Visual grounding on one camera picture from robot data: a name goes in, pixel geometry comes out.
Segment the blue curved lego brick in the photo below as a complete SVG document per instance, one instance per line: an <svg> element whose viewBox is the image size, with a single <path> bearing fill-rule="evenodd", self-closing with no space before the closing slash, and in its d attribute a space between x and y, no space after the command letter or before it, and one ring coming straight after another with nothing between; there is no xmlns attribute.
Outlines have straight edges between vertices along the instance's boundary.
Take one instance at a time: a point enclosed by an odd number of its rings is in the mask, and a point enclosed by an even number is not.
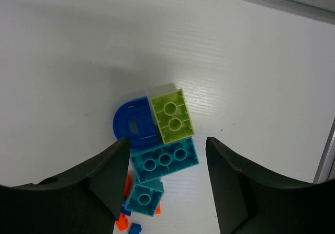
<svg viewBox="0 0 335 234"><path fill-rule="evenodd" d="M199 163L191 137L130 154L140 183L169 175Z"/></svg>
<svg viewBox="0 0 335 234"><path fill-rule="evenodd" d="M130 124L133 119L137 124L138 133L131 130ZM117 139L130 138L132 150L148 149L159 144L147 97L133 99L120 106L113 119L113 130Z"/></svg>
<svg viewBox="0 0 335 234"><path fill-rule="evenodd" d="M153 216L163 194L163 183L159 179L142 184L136 179L126 203L126 210Z"/></svg>

